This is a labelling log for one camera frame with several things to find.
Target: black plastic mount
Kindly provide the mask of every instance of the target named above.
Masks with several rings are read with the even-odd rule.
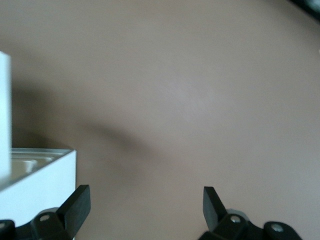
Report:
[[[199,240],[302,240],[282,222],[269,221],[263,229],[238,214],[229,214],[213,187],[203,189],[203,214],[209,231]]]
[[[19,227],[0,220],[0,240],[72,240],[90,209],[89,185],[80,185],[56,212],[43,212]]]

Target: beige surface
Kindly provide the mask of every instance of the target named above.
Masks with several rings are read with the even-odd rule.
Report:
[[[0,1],[13,144],[78,150],[78,240],[196,240],[204,185],[317,239],[319,48],[285,0]]]

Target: white cardboard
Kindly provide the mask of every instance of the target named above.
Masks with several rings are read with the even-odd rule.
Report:
[[[0,52],[0,185],[11,175],[10,57]]]
[[[16,183],[0,190],[0,220],[16,226],[39,212],[60,207],[76,188],[76,151],[60,157]]]

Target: metal screw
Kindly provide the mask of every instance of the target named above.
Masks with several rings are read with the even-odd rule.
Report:
[[[43,221],[46,221],[50,218],[50,216],[47,214],[47,215],[43,215],[39,218],[40,222],[43,222]]]
[[[276,224],[276,223],[272,224],[272,225],[271,225],[271,228],[272,228],[274,231],[278,232],[278,233],[281,233],[281,232],[284,231],[284,229],[282,228],[282,226],[280,226],[279,224]]]
[[[238,224],[238,223],[241,222],[240,217],[238,217],[238,216],[236,216],[236,215],[231,216],[230,219],[231,219],[231,221],[232,221],[233,223],[235,223],[235,224]]]

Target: white box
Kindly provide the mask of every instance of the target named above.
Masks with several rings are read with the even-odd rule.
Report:
[[[0,184],[11,174],[10,57],[0,51]]]
[[[12,178],[0,185],[0,220],[23,225],[76,189],[75,150],[13,148],[12,161]]]

